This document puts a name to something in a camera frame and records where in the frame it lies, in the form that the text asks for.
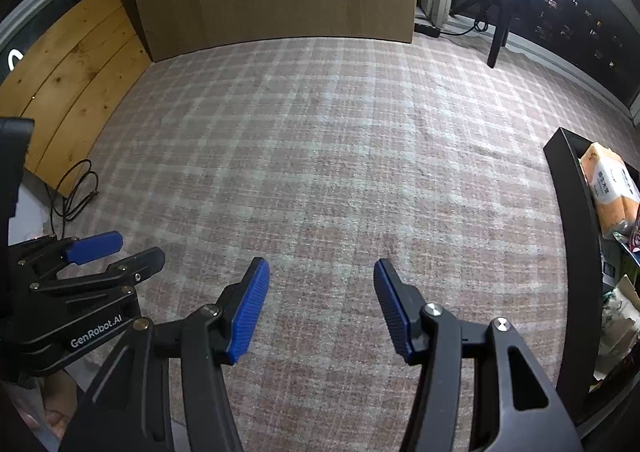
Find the person's left hand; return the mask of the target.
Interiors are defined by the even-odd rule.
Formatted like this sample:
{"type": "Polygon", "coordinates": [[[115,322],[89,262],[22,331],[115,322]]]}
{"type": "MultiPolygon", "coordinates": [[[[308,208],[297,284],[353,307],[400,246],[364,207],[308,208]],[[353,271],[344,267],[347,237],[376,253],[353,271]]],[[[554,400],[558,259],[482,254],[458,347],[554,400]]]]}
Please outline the person's left hand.
{"type": "Polygon", "coordinates": [[[32,387],[13,386],[12,401],[33,432],[43,430],[61,440],[77,409],[77,383],[64,370],[34,380],[32,387]]]}

